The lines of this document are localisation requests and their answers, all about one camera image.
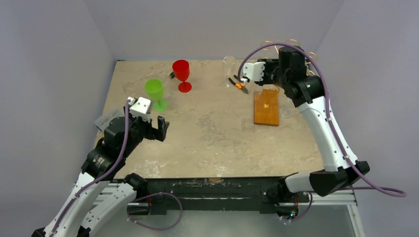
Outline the clear round wine glass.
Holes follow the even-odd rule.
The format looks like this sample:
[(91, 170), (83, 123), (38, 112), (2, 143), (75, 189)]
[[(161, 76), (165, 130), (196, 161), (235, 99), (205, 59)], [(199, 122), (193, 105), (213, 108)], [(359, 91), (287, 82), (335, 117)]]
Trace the clear round wine glass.
[(287, 98), (287, 102), (281, 107), (280, 115), (283, 118), (291, 118), (293, 116), (293, 101)]

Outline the clear champagne flute with label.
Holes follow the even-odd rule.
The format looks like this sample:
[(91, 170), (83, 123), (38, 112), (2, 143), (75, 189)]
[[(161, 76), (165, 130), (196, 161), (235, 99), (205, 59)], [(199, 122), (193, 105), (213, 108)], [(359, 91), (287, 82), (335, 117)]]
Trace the clear champagne flute with label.
[(269, 102), (275, 96), (279, 94), (280, 88), (274, 84), (266, 84), (262, 86), (257, 86), (253, 93), (253, 100), (257, 101), (262, 98), (266, 102)]

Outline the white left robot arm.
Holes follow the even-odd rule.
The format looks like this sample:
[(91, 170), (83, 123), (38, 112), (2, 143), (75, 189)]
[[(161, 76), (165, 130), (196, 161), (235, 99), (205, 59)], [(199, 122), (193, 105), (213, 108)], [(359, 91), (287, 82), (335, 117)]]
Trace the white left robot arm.
[(102, 129), (103, 137), (87, 155), (78, 179), (59, 213), (46, 226), (34, 230), (34, 237), (92, 237), (116, 209), (129, 201), (146, 199), (148, 182), (129, 174), (113, 195), (94, 207), (93, 203), (126, 164), (126, 158), (144, 140), (164, 141), (169, 122), (158, 117), (152, 121), (132, 114), (114, 117)]

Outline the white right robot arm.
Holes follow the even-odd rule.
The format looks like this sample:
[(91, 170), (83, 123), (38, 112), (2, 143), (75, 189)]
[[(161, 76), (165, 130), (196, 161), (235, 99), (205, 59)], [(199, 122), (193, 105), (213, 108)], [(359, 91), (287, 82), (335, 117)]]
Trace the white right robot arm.
[(299, 192), (322, 197), (353, 185), (370, 171), (348, 146), (332, 114), (328, 92), (320, 75), (307, 74), (306, 54), (299, 46), (279, 48), (278, 59), (266, 59), (264, 82), (285, 92), (308, 123), (320, 151), (323, 169), (293, 174), (277, 188), (280, 199), (289, 201)]

